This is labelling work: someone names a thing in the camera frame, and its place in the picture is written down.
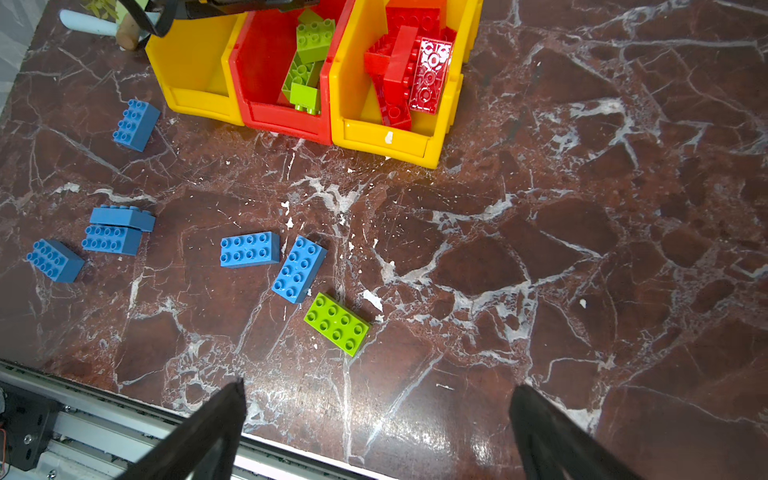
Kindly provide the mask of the red middle bin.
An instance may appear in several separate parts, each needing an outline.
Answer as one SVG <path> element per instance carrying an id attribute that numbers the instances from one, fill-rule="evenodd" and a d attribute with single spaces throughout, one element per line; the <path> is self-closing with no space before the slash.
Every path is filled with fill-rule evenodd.
<path id="1" fill-rule="evenodd" d="M 329 74 L 354 7 L 353 0 L 321 1 L 311 8 L 333 19 L 336 29 L 319 76 L 320 113 L 300 112 L 287 102 L 281 88 L 296 53 L 299 10 L 252 11 L 229 58 L 238 105 L 246 126 L 331 145 Z"/>

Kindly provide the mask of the yellow bin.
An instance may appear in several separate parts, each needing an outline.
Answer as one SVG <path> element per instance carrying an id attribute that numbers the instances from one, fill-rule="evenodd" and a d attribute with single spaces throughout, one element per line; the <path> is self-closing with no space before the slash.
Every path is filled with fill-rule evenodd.
<path id="1" fill-rule="evenodd" d="M 447 85 L 437 113 L 416 113 L 410 131 L 382 124 L 374 85 L 364 71 L 364 51 L 387 33 L 386 5 L 385 1 L 357 1 L 352 7 L 329 73 L 332 139 L 340 147 L 435 169 L 455 120 L 464 80 L 462 66 L 474 47 L 483 3 L 447 3 L 447 26 L 457 32 Z"/>
<path id="2" fill-rule="evenodd" d="M 247 15 L 177 20 L 146 53 L 169 108 L 242 126 L 229 58 Z"/>

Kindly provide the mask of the right yellow bin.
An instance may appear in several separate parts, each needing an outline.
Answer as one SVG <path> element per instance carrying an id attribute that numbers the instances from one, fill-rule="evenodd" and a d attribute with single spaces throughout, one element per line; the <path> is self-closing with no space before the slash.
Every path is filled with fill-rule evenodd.
<path id="1" fill-rule="evenodd" d="M 447 3 L 447 26 L 457 32 L 447 85 L 437 113 L 416 113 L 410 131 L 382 124 L 374 85 L 364 71 L 364 51 L 387 33 L 386 5 L 385 1 L 357 1 L 352 7 L 329 73 L 332 139 L 340 147 L 435 169 L 455 120 L 464 80 L 462 66 L 474 47 L 483 3 Z"/>

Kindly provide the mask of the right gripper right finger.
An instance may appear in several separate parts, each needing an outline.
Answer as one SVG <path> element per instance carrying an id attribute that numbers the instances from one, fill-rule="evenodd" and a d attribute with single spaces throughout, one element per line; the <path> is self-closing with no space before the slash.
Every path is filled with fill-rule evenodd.
<path id="1" fill-rule="evenodd" d="M 639 477 L 529 385 L 515 388 L 509 417 L 528 479 Z"/>

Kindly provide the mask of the left yellow bin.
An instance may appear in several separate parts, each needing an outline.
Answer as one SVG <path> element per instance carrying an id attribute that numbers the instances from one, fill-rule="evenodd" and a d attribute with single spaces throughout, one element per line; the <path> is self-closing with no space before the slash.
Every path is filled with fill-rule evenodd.
<path id="1" fill-rule="evenodd" d="M 247 15 L 177 20 L 146 53 L 169 108 L 242 126 L 229 58 Z"/>

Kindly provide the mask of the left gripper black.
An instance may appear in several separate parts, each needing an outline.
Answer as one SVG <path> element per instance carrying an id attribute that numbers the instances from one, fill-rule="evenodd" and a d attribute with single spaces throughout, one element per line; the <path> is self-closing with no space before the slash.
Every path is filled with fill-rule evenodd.
<path id="1" fill-rule="evenodd" d="M 265 10 L 284 13 L 319 3 L 319 0 L 186 0 L 179 2 L 179 18 L 194 20 Z"/>

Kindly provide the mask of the small green brick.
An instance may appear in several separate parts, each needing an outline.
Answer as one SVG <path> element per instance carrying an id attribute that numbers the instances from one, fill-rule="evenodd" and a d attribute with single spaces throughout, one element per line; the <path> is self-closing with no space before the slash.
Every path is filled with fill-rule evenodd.
<path id="1" fill-rule="evenodd" d="M 298 111 L 310 115 L 319 115 L 321 111 L 321 98 L 319 90 L 298 82 L 291 84 L 289 101 Z"/>

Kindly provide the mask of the red brick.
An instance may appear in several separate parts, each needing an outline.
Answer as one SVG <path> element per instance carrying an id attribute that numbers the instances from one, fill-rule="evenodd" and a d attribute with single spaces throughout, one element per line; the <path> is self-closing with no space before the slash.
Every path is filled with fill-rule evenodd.
<path id="1" fill-rule="evenodd" d="M 420 40 L 409 96 L 412 111 L 430 115 L 437 113 L 452 53 L 452 42 L 431 38 Z"/>
<path id="2" fill-rule="evenodd" d="M 401 130 L 410 131 L 412 127 L 410 111 L 407 104 L 400 100 L 392 102 L 392 97 L 385 93 L 384 77 L 388 69 L 390 57 L 383 53 L 368 50 L 364 53 L 365 71 L 371 77 L 376 93 L 382 124 Z"/>
<path id="3" fill-rule="evenodd" d="M 419 35 L 438 37 L 446 26 L 446 0 L 392 0 L 385 7 L 387 29 L 415 27 Z"/>
<path id="4" fill-rule="evenodd" d="M 390 60 L 383 77 L 383 91 L 390 104 L 401 104 L 407 100 L 413 77 L 410 65 L 411 53 L 418 39 L 418 29 L 402 26 L 396 37 Z"/>

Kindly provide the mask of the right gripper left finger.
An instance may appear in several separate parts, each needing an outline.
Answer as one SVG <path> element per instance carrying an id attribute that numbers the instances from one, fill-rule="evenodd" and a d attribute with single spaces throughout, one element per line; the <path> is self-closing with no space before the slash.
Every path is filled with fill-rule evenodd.
<path id="1" fill-rule="evenodd" d="M 246 416 L 244 380 L 224 386 L 120 476 L 122 479 L 229 479 Z"/>

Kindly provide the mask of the blue brick cluster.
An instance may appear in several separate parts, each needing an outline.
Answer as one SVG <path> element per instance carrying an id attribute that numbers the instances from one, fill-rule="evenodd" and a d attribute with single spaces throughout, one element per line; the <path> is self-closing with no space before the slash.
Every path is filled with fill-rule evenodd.
<path id="1" fill-rule="evenodd" d="M 81 246 L 86 251 L 136 256 L 142 232 L 130 227 L 91 224 Z"/>

